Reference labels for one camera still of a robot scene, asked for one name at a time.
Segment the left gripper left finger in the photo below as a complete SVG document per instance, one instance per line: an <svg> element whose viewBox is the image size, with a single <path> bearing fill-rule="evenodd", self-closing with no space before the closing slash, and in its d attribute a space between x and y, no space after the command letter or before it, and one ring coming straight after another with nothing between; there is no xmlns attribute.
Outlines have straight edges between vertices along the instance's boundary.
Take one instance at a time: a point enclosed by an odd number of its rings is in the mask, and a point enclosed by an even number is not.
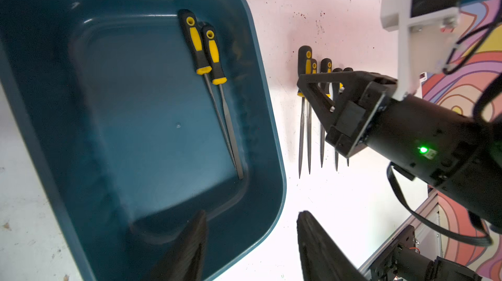
<svg viewBox="0 0 502 281"><path fill-rule="evenodd" d="M176 238L175 244L143 280L201 280L207 250L207 214L200 210Z"/></svg>

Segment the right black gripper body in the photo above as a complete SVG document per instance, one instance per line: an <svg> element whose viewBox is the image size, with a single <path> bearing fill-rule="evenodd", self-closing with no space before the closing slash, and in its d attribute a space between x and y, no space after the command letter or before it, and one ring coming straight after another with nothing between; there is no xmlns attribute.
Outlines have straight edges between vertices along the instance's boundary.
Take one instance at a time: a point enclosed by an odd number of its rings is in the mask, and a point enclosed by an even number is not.
<svg viewBox="0 0 502 281"><path fill-rule="evenodd" d="M344 90L335 98L337 117L330 121L327 141L345 158L363 150L372 117L392 95L397 80L382 74L335 74L333 85Z"/></svg>

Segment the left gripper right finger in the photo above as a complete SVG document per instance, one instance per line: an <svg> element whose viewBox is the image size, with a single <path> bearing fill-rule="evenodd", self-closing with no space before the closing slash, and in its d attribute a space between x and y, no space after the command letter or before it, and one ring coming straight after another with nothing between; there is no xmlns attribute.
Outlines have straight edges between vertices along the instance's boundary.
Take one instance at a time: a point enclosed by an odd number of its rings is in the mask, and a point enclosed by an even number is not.
<svg viewBox="0 0 502 281"><path fill-rule="evenodd" d="M299 213L297 231L304 280L366 279L309 211Z"/></svg>

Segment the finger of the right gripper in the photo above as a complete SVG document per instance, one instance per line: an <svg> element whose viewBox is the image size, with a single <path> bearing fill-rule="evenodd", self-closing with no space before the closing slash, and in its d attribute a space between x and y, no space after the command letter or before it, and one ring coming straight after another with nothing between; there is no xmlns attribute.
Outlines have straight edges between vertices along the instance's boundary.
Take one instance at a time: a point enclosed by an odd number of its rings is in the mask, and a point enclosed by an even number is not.
<svg viewBox="0 0 502 281"><path fill-rule="evenodd" d="M357 82L376 82L377 84L383 86L391 86L392 77L366 71L303 74L299 76L297 86L300 91L306 92L308 84L316 85L319 83L341 83L350 86L352 83Z"/></svg>
<svg viewBox="0 0 502 281"><path fill-rule="evenodd" d="M318 84L303 86L303 94L327 132L345 132L345 98L339 84L334 84L334 100L329 98Z"/></svg>

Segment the teal plastic storage box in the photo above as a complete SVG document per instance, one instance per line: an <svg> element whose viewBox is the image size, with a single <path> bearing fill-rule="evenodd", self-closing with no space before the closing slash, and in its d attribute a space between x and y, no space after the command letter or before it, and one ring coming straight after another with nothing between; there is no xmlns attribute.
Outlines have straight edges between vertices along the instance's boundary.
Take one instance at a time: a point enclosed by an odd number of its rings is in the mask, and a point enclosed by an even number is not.
<svg viewBox="0 0 502 281"><path fill-rule="evenodd" d="M243 180L181 9L203 49L216 30ZM1 0L1 82L85 280L142 280L200 210L213 280L277 224L286 175L246 0Z"/></svg>

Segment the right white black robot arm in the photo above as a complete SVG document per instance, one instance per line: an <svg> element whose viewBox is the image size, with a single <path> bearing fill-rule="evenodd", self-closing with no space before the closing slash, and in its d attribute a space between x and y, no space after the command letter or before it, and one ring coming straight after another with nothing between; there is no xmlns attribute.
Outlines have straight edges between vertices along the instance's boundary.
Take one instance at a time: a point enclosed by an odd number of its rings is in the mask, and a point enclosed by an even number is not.
<svg viewBox="0 0 502 281"><path fill-rule="evenodd" d="M343 157L370 148L501 232L501 124L414 95L395 100L397 80L378 73L304 74L298 88Z"/></svg>

